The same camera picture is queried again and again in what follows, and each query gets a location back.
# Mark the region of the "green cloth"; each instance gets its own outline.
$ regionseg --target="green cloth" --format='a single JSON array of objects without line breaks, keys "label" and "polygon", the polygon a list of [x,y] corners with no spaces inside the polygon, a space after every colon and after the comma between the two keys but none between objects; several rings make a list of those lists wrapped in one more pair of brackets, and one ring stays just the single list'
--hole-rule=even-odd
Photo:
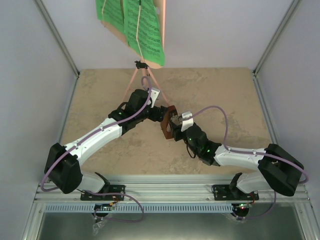
[{"label": "green cloth", "polygon": [[[138,0],[123,0],[124,34],[129,46],[141,56],[136,40],[139,14]],[[138,41],[145,60],[165,64],[165,54],[160,35],[159,19],[153,0],[141,0]]]},{"label": "green cloth", "polygon": [[110,23],[122,34],[125,34],[124,14],[121,0],[95,0],[96,14],[100,21]]}]

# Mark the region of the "purple cable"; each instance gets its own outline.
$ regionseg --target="purple cable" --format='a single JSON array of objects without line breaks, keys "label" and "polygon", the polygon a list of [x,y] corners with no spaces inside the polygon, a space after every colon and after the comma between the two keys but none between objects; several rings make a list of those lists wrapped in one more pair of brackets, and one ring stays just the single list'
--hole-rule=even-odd
[{"label": "purple cable", "polygon": [[[103,131],[104,129],[106,128],[109,128],[109,127],[112,127],[114,125],[117,125],[117,124],[121,124],[121,123],[124,123],[126,121],[129,121],[130,119],[133,119],[135,116],[137,116],[138,114],[140,114],[144,109],[145,107],[147,106],[148,102],[149,102],[149,99],[151,97],[151,82],[150,82],[150,79],[147,77],[147,76],[143,76],[141,78],[141,84],[143,84],[143,80],[146,79],[147,82],[148,82],[148,86],[149,86],[149,91],[148,91],[148,97],[145,101],[145,103],[143,104],[143,106],[135,113],[133,114],[132,116],[129,116],[123,120],[120,120],[120,121],[116,121],[116,122],[113,122],[113,123],[110,123],[106,126],[104,126],[102,129],[97,129],[95,131],[93,131],[92,133],[90,133],[89,135],[87,135],[86,137],[84,137],[82,140],[80,140],[76,146],[80,146],[84,141],[86,141],[87,139],[91,138],[93,135],[99,133],[100,131]],[[40,185],[40,188],[42,191],[44,192],[50,192],[50,191],[53,191],[53,190],[56,190],[56,189],[59,189],[57,186],[56,187],[52,187],[52,188],[49,188],[49,189],[45,189],[45,182],[49,176],[49,174],[51,173],[51,171],[57,166],[57,164],[67,155],[69,154],[71,151],[73,151],[74,149],[76,149],[76,146],[73,146],[71,147],[70,149],[68,149],[64,154],[62,154],[53,164],[52,166],[48,169],[48,171],[46,172],[46,174],[44,175],[43,179],[42,179],[42,182],[41,182],[41,185]]]},{"label": "purple cable", "polygon": [[113,195],[118,195],[118,196],[123,196],[123,197],[127,197],[133,201],[135,201],[136,204],[138,204],[139,208],[141,209],[141,212],[142,212],[142,216],[140,219],[138,220],[125,220],[125,219],[117,219],[117,218],[113,218],[113,217],[101,217],[101,216],[97,216],[96,213],[97,213],[97,209],[94,211],[93,215],[95,218],[97,219],[101,219],[101,220],[111,220],[111,221],[116,221],[116,222],[121,222],[121,223],[131,223],[131,224],[134,224],[134,223],[139,223],[141,222],[144,217],[145,217],[145,211],[144,211],[144,208],[143,206],[140,204],[140,202],[138,202],[138,200],[136,200],[134,197],[130,196],[130,195],[127,195],[127,194],[124,194],[124,193],[119,193],[119,192],[109,192],[109,193],[95,193],[95,192],[92,192],[92,191],[87,191],[88,193],[92,194],[92,195],[96,195],[96,196],[113,196]]},{"label": "purple cable", "polygon": [[232,212],[232,215],[235,216],[237,219],[241,219],[241,220],[244,220],[244,219],[249,219],[249,220],[259,219],[261,217],[264,217],[264,216],[268,215],[272,211],[272,209],[274,209],[274,207],[276,205],[276,201],[277,201],[277,194],[276,194],[276,191],[274,191],[273,203],[270,206],[270,208],[267,211],[265,211],[265,213],[262,213],[262,214],[260,214],[258,216],[248,216],[248,217],[246,217],[246,216],[238,216],[238,215],[235,214],[235,212]]},{"label": "purple cable", "polygon": [[250,154],[250,155],[261,155],[261,156],[266,156],[266,157],[269,157],[269,158],[273,158],[273,159],[276,159],[278,161],[281,161],[281,162],[284,162],[286,164],[289,164],[290,166],[298,169],[301,173],[303,173],[305,179],[303,181],[300,181],[299,184],[305,184],[306,182],[309,181],[309,176],[307,174],[307,172],[302,169],[301,167],[299,167],[298,165],[288,161],[287,159],[284,159],[282,157],[279,157],[279,156],[275,156],[275,155],[272,155],[272,154],[269,154],[269,153],[264,153],[264,152],[252,152],[252,151],[239,151],[239,150],[233,150],[232,148],[228,147],[227,146],[227,135],[228,135],[228,128],[229,128],[229,123],[228,123],[228,117],[227,117],[227,114],[226,112],[219,106],[215,106],[215,105],[212,105],[212,106],[207,106],[205,107],[204,109],[198,111],[196,114],[194,114],[193,116],[191,117],[188,117],[188,118],[184,118],[183,121],[186,121],[186,120],[189,120],[189,119],[192,119],[196,116],[198,116],[199,114],[203,113],[205,110],[208,110],[208,109],[219,109],[223,115],[224,115],[224,119],[225,119],[225,133],[224,133],[224,138],[223,138],[223,146],[226,150],[232,152],[232,153],[236,153],[236,154]]}]

